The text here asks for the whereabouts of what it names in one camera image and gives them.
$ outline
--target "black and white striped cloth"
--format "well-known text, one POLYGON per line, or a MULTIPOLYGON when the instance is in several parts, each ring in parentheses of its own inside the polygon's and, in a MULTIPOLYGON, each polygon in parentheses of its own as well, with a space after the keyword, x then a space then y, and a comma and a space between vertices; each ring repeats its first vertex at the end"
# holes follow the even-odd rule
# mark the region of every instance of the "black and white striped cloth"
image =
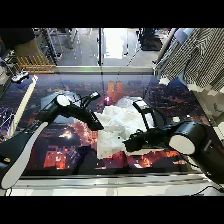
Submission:
POLYGON ((187 84, 196 84, 201 88, 208 85, 212 90, 220 91, 224 87, 224 29, 195 28, 182 46, 173 43, 165 66, 157 66, 161 78, 169 80, 185 71, 187 84))

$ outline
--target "table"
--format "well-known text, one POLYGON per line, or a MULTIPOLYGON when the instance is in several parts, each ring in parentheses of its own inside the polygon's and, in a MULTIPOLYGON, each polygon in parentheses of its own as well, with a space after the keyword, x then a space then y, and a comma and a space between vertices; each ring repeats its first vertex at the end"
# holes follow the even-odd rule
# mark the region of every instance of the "table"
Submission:
MULTIPOLYGON (((55 74, 38 75, 35 90, 17 131, 32 123, 45 97, 60 90, 76 92, 81 96, 98 91, 101 98, 89 106, 97 112, 102 112, 104 108, 104 96, 114 97, 116 103, 123 96, 142 97, 147 90, 146 102, 165 114, 167 122, 173 117, 179 117, 180 120, 190 119, 210 125, 211 119, 207 118, 197 98, 178 80, 173 80, 166 87, 158 84, 159 80, 149 68, 123 68, 119 75, 117 71, 118 68, 109 67, 102 70, 99 67, 68 66, 57 67, 55 74)), ((1 107, 16 111, 30 83, 31 79, 20 85, 11 84, 1 98, 1 107)), ((222 147, 211 125, 210 127, 210 138, 217 147, 222 147)), ((97 134, 90 132, 81 122, 74 123, 71 119, 65 119, 61 123, 51 124, 35 142, 23 176, 61 178, 68 175, 167 175, 196 172, 176 151, 169 149, 150 152, 144 156, 125 156, 124 153, 117 153, 110 158, 98 160, 96 139, 97 134), (72 138, 61 137, 65 131, 72 133, 72 138)))

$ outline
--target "white towel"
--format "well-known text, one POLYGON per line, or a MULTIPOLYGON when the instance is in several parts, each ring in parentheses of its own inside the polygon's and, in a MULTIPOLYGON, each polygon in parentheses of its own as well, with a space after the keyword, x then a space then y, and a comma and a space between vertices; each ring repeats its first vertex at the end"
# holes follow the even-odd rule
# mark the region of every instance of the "white towel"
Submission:
MULTIPOLYGON (((133 153, 126 151, 123 141, 129 139, 137 129, 146 131, 141 114, 131 105, 127 108, 106 106, 102 114, 95 113, 104 130, 98 131, 97 158, 103 159, 113 154, 124 151, 127 155, 147 154, 150 149, 142 149, 133 153)), ((146 114, 149 128, 154 123, 151 114, 146 114)))

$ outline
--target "white cloth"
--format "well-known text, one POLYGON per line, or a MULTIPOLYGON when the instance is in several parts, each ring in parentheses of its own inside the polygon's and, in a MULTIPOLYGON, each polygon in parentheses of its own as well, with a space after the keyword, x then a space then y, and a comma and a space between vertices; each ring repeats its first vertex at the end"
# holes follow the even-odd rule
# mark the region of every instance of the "white cloth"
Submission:
MULTIPOLYGON (((97 158, 103 159, 112 156, 116 152, 124 151, 127 155, 143 155, 151 151, 142 149, 134 153, 126 151, 123 141, 129 139, 137 129, 146 131, 142 116, 131 105, 127 108, 118 106, 106 106, 103 113, 95 113, 104 130, 98 131, 97 158)), ((153 128, 151 114, 146 114, 146 120, 150 128, 153 128)))

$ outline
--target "gray floor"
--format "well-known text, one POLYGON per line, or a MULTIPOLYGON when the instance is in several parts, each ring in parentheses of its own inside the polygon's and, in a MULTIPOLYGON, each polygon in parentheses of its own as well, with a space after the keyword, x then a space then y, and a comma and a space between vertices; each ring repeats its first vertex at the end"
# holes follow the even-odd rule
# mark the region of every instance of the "gray floor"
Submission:
MULTIPOLYGON (((98 28, 77 28, 73 49, 68 48, 66 37, 62 36, 63 54, 58 65, 97 66, 98 65, 98 28)), ((126 28, 104 28, 104 66, 126 66, 139 50, 136 30, 126 28)), ((129 66, 152 67, 158 52, 139 50, 129 66)))

